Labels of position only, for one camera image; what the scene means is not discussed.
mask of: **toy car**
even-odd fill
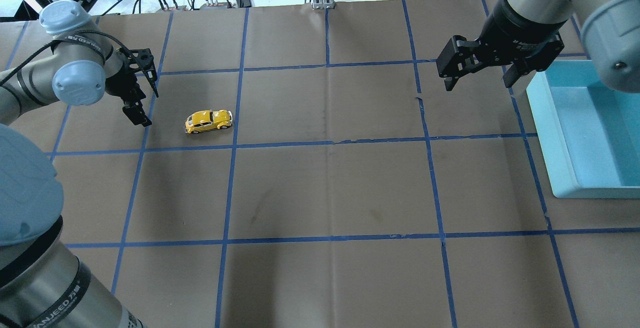
[[[184,122],[184,131],[199,134],[212,130],[226,130],[234,123],[234,117],[228,110],[201,110],[190,115]]]

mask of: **light blue bin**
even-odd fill
[[[640,198],[640,94],[606,88],[590,60],[556,60],[526,94],[554,196]]]

